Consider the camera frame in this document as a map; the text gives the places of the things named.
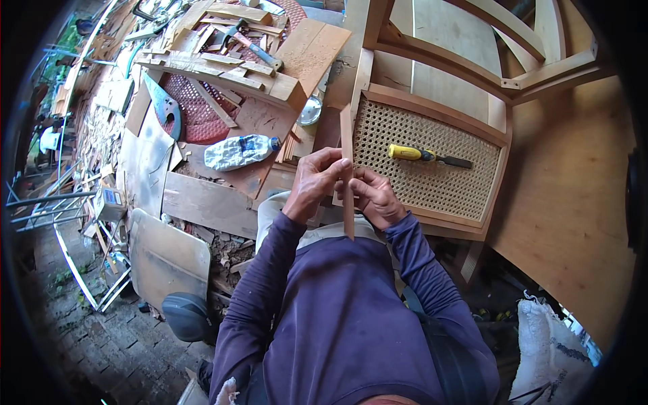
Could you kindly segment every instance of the rattan panel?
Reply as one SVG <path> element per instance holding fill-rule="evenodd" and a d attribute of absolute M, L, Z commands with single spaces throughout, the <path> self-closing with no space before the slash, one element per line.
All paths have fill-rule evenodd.
<path fill-rule="evenodd" d="M 472 169 L 440 162 L 391 159 L 390 143 L 431 149 L 472 162 Z M 362 97 L 353 136 L 356 166 L 391 179 L 406 205 L 480 220 L 500 156 L 500 147 L 443 122 Z"/>

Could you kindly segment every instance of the metal lid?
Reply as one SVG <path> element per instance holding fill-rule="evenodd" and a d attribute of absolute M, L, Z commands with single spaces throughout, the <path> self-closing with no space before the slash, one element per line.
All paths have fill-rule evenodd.
<path fill-rule="evenodd" d="M 301 114 L 299 114 L 297 123 L 299 125 L 312 125 L 318 121 L 321 112 L 322 101 L 315 96 L 310 96 L 306 100 L 306 106 L 301 110 Z"/>

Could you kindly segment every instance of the hammer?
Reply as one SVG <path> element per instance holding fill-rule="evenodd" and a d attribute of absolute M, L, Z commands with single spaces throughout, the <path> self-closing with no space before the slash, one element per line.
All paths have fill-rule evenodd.
<path fill-rule="evenodd" d="M 222 49 L 226 49 L 227 43 L 231 38 L 236 39 L 243 45 L 245 45 L 253 54 L 257 55 L 259 59 L 263 62 L 266 62 L 268 66 L 274 69 L 277 72 L 283 70 L 283 61 L 281 59 L 276 59 L 267 54 L 264 50 L 256 46 L 252 41 L 247 39 L 245 35 L 241 34 L 238 30 L 242 27 L 247 26 L 247 22 L 244 19 L 240 19 L 236 25 L 232 25 L 229 30 L 225 31 L 225 38 L 223 38 L 223 44 L 221 45 Z"/>

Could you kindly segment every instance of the purple shirt sleeve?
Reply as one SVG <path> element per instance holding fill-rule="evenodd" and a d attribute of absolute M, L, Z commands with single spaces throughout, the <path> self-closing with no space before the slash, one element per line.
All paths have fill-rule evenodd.
<path fill-rule="evenodd" d="M 227 316 L 218 330 L 210 404 L 235 369 L 263 361 L 270 323 L 281 308 L 288 270 L 306 228 L 279 213 L 234 289 Z"/>
<path fill-rule="evenodd" d="M 447 333 L 475 356 L 492 403 L 500 387 L 495 356 L 484 343 L 470 309 L 423 236 L 419 221 L 408 212 L 385 230 L 400 276 L 421 301 L 423 310 L 441 322 Z"/>

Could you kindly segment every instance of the blue long-sleeve shirt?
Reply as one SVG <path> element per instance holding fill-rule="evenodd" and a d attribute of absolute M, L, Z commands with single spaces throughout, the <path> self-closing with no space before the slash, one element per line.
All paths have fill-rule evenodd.
<path fill-rule="evenodd" d="M 387 247 L 339 237 L 295 251 L 305 231 L 279 213 L 241 277 L 220 324 L 209 403 L 236 370 L 262 362 L 270 404 L 352 405 L 389 394 L 444 404 L 421 324 L 394 287 Z M 424 311 L 474 355 L 492 403 L 494 356 L 418 221 L 408 213 L 386 235 Z"/>

